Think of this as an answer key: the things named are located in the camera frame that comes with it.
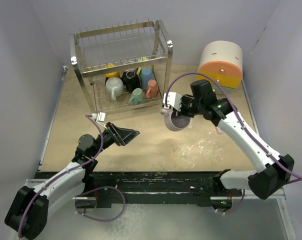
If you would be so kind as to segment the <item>terracotta mug white inside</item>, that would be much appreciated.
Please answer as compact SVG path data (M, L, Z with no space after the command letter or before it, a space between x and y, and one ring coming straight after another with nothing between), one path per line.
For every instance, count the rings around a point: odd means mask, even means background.
M155 98L159 93L158 83L154 79L150 79L147 83L146 94L145 97L147 99Z

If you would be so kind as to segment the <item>teal cup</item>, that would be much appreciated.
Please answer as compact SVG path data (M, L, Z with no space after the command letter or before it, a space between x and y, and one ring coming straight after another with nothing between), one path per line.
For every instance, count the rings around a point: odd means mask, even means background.
M141 88L136 88L131 93L130 99L128 101L129 105L136 106L144 104L146 102L146 94Z

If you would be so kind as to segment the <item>blue cup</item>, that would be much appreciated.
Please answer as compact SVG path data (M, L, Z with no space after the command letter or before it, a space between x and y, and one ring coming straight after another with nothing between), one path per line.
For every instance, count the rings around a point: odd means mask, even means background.
M141 86L143 89L146 89L148 86L149 80L154 80L154 74L151 68L145 67L141 70Z

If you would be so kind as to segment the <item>black mug cream inside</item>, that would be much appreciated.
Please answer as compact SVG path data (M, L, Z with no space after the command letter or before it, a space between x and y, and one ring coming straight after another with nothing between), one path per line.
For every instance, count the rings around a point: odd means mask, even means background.
M139 76L133 70L129 70L123 73L123 81L126 90L129 93L132 93L137 88L141 88Z

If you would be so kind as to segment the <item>yellow mug black handle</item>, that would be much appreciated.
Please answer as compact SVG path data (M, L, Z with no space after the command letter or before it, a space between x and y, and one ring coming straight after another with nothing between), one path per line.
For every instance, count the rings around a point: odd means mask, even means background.
M107 68L112 68L115 67L114 64L108 64ZM119 71L114 71L114 72L110 72L110 73L106 73L105 74L105 80L107 81L110 78L121 78L120 72Z

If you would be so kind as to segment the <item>lilac mug black handle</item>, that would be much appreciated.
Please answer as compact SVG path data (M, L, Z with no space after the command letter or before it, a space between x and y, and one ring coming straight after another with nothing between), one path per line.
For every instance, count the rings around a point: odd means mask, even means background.
M123 63L123 65L134 64L135 62L132 60L127 60Z

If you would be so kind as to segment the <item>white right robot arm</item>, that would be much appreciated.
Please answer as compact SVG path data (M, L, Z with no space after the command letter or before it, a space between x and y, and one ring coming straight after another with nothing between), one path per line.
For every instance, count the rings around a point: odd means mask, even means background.
M180 115L202 115L226 133L245 153L253 171L226 169L213 179L213 190L219 196L231 189L250 190L265 200L290 181L295 161L289 155L282 156L268 146L252 129L226 98L217 99L208 80L190 84L191 95L181 98Z

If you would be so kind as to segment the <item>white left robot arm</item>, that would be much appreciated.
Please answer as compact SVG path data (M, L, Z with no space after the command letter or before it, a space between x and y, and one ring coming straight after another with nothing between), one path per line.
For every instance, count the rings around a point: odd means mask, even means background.
M82 135L75 155L60 172L34 187L20 188L4 219L19 238L35 239L44 229L49 216L75 196L89 196L94 191L91 173L98 164L97 156L112 144L124 147L139 131L117 127L108 122L98 137Z

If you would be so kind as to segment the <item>steel two-tier dish rack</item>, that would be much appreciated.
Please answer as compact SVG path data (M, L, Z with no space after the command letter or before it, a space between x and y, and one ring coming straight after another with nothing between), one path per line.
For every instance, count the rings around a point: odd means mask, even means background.
M138 105L158 105L166 92L173 58L173 42L162 20L136 21L110 27L83 30L69 35L70 62L89 109L94 113L117 113L134 109L131 94L124 90L112 101L105 88L105 74L151 68L158 95ZM125 61L135 63L124 65Z

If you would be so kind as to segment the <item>pink marker pen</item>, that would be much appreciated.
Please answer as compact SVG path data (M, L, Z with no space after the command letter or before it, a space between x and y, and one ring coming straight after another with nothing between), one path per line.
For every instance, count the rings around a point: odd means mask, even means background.
M219 127L216 127L215 129L216 129L216 131L217 131L218 134L222 134L223 133L223 131Z

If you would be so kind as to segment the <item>round cream drawer cabinet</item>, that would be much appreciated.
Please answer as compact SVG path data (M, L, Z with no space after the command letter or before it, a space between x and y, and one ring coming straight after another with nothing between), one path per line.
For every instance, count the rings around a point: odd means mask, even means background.
M225 91L233 91L243 79L243 50L234 42L213 41L204 47L197 71L214 79Z

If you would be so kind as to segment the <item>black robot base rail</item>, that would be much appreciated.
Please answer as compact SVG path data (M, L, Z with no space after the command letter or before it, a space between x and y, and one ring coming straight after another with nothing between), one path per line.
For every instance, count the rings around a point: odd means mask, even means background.
M98 208L112 204L196 205L210 207L242 191L214 183L216 171L96 171L84 188L84 196L97 199Z

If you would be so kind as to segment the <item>aluminium frame rail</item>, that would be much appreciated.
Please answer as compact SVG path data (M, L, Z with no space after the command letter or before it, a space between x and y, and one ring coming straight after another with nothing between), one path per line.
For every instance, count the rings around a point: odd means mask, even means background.
M260 199L257 195L255 195L251 190L246 190L244 193L245 199ZM285 199L286 195L283 188L280 188L275 193L270 195L267 199Z

